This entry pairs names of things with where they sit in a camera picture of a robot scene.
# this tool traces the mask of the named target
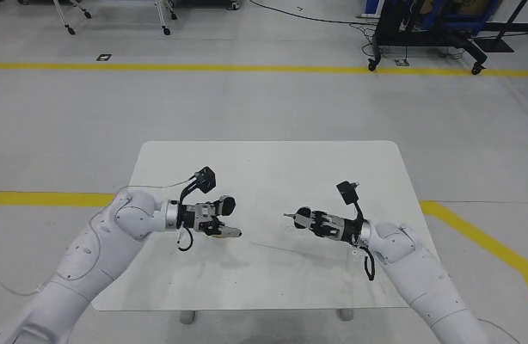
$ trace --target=metal stand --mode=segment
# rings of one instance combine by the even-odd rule
[[[336,310],[336,313],[343,322],[349,322],[353,319],[353,309],[341,308]]]
[[[170,29],[164,23],[163,17],[163,0],[155,0],[155,5],[157,6],[157,11],[159,12],[159,21],[161,22],[161,28],[165,36],[170,35]]]
[[[497,37],[493,39],[477,39],[474,40],[474,42],[484,51],[484,52],[514,52],[514,50],[507,44],[505,41],[503,41],[501,38],[507,33],[508,30],[511,29],[511,26],[516,19],[516,17],[519,15],[520,11],[524,8],[525,3],[527,3],[528,0],[522,0],[520,1],[519,5],[516,7],[514,12],[511,14],[510,18],[508,18],[507,24],[503,30],[499,32]]]
[[[61,11],[61,6],[59,5],[59,0],[53,0],[54,5],[56,6],[56,10],[58,11],[59,17],[61,18],[61,21],[64,23],[65,28],[69,32],[69,34],[75,34],[75,30],[73,30],[72,27],[69,26],[67,21],[65,20],[64,13]],[[69,0],[70,3],[73,4],[74,7],[78,7],[86,17],[86,19],[92,18],[92,15],[90,12],[88,12],[83,6],[80,5],[80,3],[77,2],[77,0]]]
[[[175,2],[174,1],[165,0],[164,1],[164,7],[165,7],[165,9],[168,9],[169,12],[170,12],[170,19],[172,19],[173,21],[178,19],[178,16],[175,13]]]
[[[435,18],[432,29],[420,32],[414,32],[413,28],[417,22],[417,16],[421,13],[424,0],[418,0],[414,3],[404,31],[400,31],[400,26],[407,13],[406,3],[404,1],[395,3],[390,0],[385,1],[381,18],[371,42],[374,58],[368,59],[369,71],[377,69],[377,65],[381,61],[380,46],[453,46],[464,49],[476,60],[471,72],[474,75],[479,74],[484,69],[483,64],[488,56],[475,46],[464,33],[442,27],[453,1],[445,1],[444,7]]]
[[[195,310],[181,310],[180,311],[180,323],[189,325],[195,321]]]

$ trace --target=cable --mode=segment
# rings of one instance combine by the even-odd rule
[[[508,335],[509,337],[511,337],[511,339],[512,339],[513,341],[515,341],[517,344],[520,344],[520,342],[519,342],[518,339],[514,338],[513,335],[511,335],[510,333],[508,333],[508,331],[506,331],[506,330],[505,330],[504,328],[502,328],[501,326],[499,326],[499,325],[497,325],[497,324],[495,324],[495,323],[493,323],[493,322],[490,322],[489,320],[486,320],[486,319],[480,319],[480,318],[478,318],[478,321],[483,322],[483,323],[488,323],[488,324],[490,324],[490,325],[492,325],[492,326],[495,326],[496,328],[498,328],[498,329],[500,329],[501,331],[503,331],[503,332],[505,333],[505,335]]]
[[[181,247],[178,247],[178,249],[182,252],[186,252],[186,251],[189,251],[190,248],[192,248],[193,246],[193,234],[192,234],[192,231],[190,231],[188,228],[184,228],[184,230],[187,230],[187,233],[189,235],[189,245],[186,247],[186,248],[181,248]],[[181,236],[178,236],[178,244],[180,244],[180,239],[181,239]]]
[[[147,187],[147,188],[162,188],[162,189],[165,189],[165,188],[171,188],[171,187],[177,187],[178,185],[181,185],[181,184],[185,184],[187,183],[188,181],[190,181],[193,177],[190,177],[189,179],[186,179],[185,181],[181,181],[181,182],[178,182],[176,184],[172,184],[172,185],[168,185],[166,187],[155,187],[155,186],[151,186],[151,185],[126,185],[125,187],[122,187],[119,189],[119,191],[117,191],[117,193],[115,194],[115,197],[113,198],[113,201],[111,203],[113,203],[115,201],[115,199],[117,198],[117,196],[120,194],[121,191],[123,191],[125,188],[127,187]],[[92,267],[90,267],[90,269],[86,272],[86,273],[83,273],[81,276],[79,277],[76,277],[76,278],[71,278],[71,276],[69,275],[68,277],[65,277],[64,275],[62,275],[61,273],[59,272],[56,272],[56,276],[58,276],[60,279],[62,280],[69,280],[69,281],[74,281],[74,280],[79,280],[81,279],[82,277],[86,276],[87,274],[89,274],[93,269],[94,267],[96,266],[96,264],[98,263],[98,261],[100,260],[100,256],[101,256],[101,239],[100,239],[100,236],[98,235],[98,232],[94,229],[94,227],[92,226],[92,221],[98,216],[98,215],[101,215],[103,212],[105,212],[107,210],[107,208],[109,207],[109,205],[105,206],[104,208],[102,208],[99,212],[97,212],[89,221],[89,226],[90,226],[90,229],[92,230],[92,232],[94,233],[95,235],[95,238],[96,238],[96,241],[98,242],[98,255],[96,256],[95,260],[94,260],[94,264],[92,264]]]
[[[34,294],[40,292],[44,287],[50,282],[54,275],[50,276],[43,284],[37,286],[37,288],[34,290],[34,292],[16,292],[15,290],[7,287],[3,282],[0,281],[0,286],[4,288],[7,292],[10,292],[17,296],[27,297],[27,296],[33,296]]]
[[[291,13],[291,12],[287,12],[287,11],[284,11],[282,9],[276,9],[274,7],[269,7],[269,6],[266,6],[266,5],[263,5],[261,3],[257,3],[256,1],[254,0],[249,0],[252,4],[255,4],[256,6],[259,6],[259,7],[262,7],[264,9],[270,9],[272,11],[276,11],[276,12],[280,12],[280,13],[283,13],[285,15],[292,15],[292,16],[296,16],[297,18],[301,18],[301,19],[307,19],[309,21],[314,21],[314,22],[331,22],[331,23],[334,23],[334,24],[358,24],[358,25],[369,25],[369,26],[377,26],[376,23],[374,22],[359,22],[359,21],[330,21],[330,20],[327,20],[327,19],[320,19],[320,18],[312,18],[312,17],[309,17],[309,16],[304,16],[304,15],[297,15],[296,13]]]
[[[373,257],[373,255],[371,254],[371,252],[369,251],[369,249],[365,246],[359,246],[360,249],[363,249],[367,255],[365,256],[365,260],[364,260],[364,269],[365,269],[365,273],[367,274],[367,278],[369,279],[369,281],[373,281],[375,279],[375,258]],[[371,272],[369,272],[369,269],[367,268],[367,257],[369,257],[369,260],[371,261]]]
[[[453,58],[453,59],[460,59],[463,57],[463,55],[466,53],[466,50],[461,49],[461,51],[456,53],[450,53],[450,48],[447,47],[445,49],[445,52],[438,52],[438,56],[441,58]]]

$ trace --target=black cable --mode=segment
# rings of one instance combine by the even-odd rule
[[[192,231],[190,231],[188,228],[184,228],[184,230],[187,230],[187,233],[189,234],[189,245],[186,248],[179,247],[178,249],[180,251],[182,251],[182,252],[188,251],[193,246],[193,234],[192,234]]]
[[[297,18],[301,18],[301,19],[308,19],[309,21],[314,21],[314,22],[332,22],[334,24],[358,24],[358,25],[369,25],[369,26],[377,26],[376,23],[374,22],[359,22],[359,21],[330,21],[330,20],[327,20],[327,19],[319,19],[319,18],[312,18],[312,17],[309,17],[309,16],[304,16],[304,15],[297,15],[295,13],[291,13],[291,12],[287,12],[287,11],[284,11],[282,9],[276,9],[274,7],[269,7],[269,6],[266,6],[266,5],[263,5],[261,3],[257,3],[255,2],[254,0],[249,0],[251,3],[255,4],[256,6],[259,6],[259,7],[262,7],[264,9],[270,9],[272,11],[276,11],[276,12],[280,12],[280,13],[283,13],[285,15],[292,15],[292,16],[296,16]]]
[[[359,246],[359,248],[363,249],[367,253],[367,256],[365,257],[365,260],[364,260],[365,273],[367,274],[367,278],[369,279],[369,281],[373,281],[375,279],[375,258],[373,258],[373,255],[371,254],[371,252],[369,251],[367,247]],[[369,260],[371,261],[371,272],[370,273],[367,267],[367,257],[369,257]]]

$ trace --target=power cord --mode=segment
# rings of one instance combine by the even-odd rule
[[[312,18],[312,17],[309,17],[309,16],[304,16],[304,15],[297,15],[296,13],[292,13],[292,12],[287,12],[287,11],[284,11],[282,9],[276,9],[274,7],[270,7],[270,6],[266,6],[266,5],[263,5],[261,3],[257,3],[256,1],[254,0],[249,0],[252,4],[256,5],[256,6],[259,6],[259,7],[262,7],[263,9],[270,9],[272,11],[276,11],[276,12],[280,12],[280,13],[283,13],[285,15],[292,15],[292,16],[296,16],[297,18],[301,18],[301,19],[307,19],[309,21],[314,21],[314,22],[331,22],[331,23],[334,23],[334,24],[357,24],[357,25],[369,25],[369,26],[377,26],[376,23],[374,22],[360,22],[360,21],[330,21],[328,19],[320,19],[320,18]]]
[[[463,57],[463,55],[466,53],[466,50],[461,49],[460,51],[456,53],[450,53],[450,48],[447,47],[445,49],[445,52],[438,52],[438,56],[441,58],[452,58],[452,59],[460,59]]]

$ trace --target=caster wheel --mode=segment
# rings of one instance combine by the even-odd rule
[[[472,67],[472,71],[470,71],[472,73],[472,75],[478,75],[480,74],[480,72],[483,70],[483,67],[478,65],[478,66],[474,66]]]
[[[229,10],[238,10],[239,9],[239,3],[237,1],[233,1],[230,3]]]

